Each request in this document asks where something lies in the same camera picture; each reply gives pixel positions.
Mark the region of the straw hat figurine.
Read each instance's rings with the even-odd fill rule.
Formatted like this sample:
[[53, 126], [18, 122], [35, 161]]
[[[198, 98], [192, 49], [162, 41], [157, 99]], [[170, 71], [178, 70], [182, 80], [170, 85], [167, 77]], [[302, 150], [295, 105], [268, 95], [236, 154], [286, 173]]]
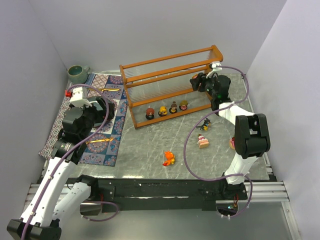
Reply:
[[179, 109], [181, 111], [185, 111], [188, 109], [188, 101], [187, 100], [182, 100], [179, 104]]

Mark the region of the brown-haired figurine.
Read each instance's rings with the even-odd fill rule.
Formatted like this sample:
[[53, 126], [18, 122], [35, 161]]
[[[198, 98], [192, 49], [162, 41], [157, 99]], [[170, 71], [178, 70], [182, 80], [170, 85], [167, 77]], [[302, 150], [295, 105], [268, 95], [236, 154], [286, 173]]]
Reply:
[[173, 101], [172, 102], [172, 104], [171, 104], [171, 106], [170, 106], [170, 108], [169, 108], [169, 112], [171, 113], [171, 114], [175, 114], [175, 113], [177, 113], [177, 104], [176, 104], [176, 102], [175, 101]]

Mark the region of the yellow-haired figurine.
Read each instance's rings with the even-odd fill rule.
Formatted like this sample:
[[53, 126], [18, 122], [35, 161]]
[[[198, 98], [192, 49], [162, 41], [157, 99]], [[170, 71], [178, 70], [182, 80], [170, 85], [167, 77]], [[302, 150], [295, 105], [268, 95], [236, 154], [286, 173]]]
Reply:
[[165, 117], [167, 114], [168, 114], [167, 108], [165, 106], [161, 106], [159, 111], [158, 111], [158, 115], [160, 117]]

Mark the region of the red-haired figurine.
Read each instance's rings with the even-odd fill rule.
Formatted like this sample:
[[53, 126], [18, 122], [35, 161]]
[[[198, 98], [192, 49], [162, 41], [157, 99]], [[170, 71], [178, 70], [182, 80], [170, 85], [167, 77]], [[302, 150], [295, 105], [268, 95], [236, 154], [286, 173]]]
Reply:
[[151, 107], [149, 107], [147, 110], [146, 110], [146, 113], [145, 113], [145, 118], [147, 120], [153, 120], [155, 117], [155, 110]]

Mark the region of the pink donut strawberry toy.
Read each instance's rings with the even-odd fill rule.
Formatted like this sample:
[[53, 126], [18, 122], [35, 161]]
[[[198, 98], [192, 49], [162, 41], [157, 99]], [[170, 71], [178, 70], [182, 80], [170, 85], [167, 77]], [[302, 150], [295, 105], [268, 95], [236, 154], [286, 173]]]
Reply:
[[235, 150], [235, 138], [232, 137], [230, 140], [229, 140], [229, 147], [233, 150]]

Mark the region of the strawberry cake slice toy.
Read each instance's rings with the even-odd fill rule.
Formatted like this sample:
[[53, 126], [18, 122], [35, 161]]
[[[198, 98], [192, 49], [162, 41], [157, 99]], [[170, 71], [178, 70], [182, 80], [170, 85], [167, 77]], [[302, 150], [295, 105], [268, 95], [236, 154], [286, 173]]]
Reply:
[[198, 134], [197, 144], [198, 144], [198, 147], [202, 149], [202, 148], [208, 147], [210, 143], [206, 137], [204, 137], [202, 134]]

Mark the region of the orange dragon toy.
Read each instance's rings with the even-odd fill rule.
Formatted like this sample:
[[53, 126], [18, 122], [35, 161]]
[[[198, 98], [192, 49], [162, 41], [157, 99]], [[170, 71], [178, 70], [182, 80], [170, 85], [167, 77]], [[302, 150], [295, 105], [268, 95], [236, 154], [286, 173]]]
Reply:
[[163, 166], [167, 167], [175, 163], [175, 155], [171, 151], [165, 151], [164, 157], [165, 157], [165, 161], [162, 164]]

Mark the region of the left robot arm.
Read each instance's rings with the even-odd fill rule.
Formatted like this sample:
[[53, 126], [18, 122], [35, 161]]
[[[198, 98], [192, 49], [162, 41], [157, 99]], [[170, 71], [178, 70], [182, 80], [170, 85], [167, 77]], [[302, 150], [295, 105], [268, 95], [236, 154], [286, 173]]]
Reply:
[[70, 192], [59, 200], [70, 174], [78, 165], [94, 136], [92, 129], [115, 116], [114, 104], [105, 97], [93, 96], [79, 105], [71, 104], [64, 113], [62, 128], [53, 145], [49, 164], [32, 201], [19, 219], [12, 219], [7, 232], [15, 240], [58, 240], [64, 221], [87, 200], [99, 194], [95, 177], [82, 175]]

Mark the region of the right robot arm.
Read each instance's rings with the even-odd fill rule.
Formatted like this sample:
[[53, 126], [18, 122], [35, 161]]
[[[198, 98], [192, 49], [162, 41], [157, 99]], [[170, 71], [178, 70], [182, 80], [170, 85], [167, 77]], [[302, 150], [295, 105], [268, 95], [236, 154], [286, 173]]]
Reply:
[[229, 186], [237, 186], [245, 181], [252, 165], [270, 150], [271, 141], [267, 117], [244, 110], [229, 97], [231, 79], [213, 73], [211, 76], [198, 73], [190, 79], [194, 91], [210, 96], [212, 111], [234, 125], [234, 158], [224, 177]]

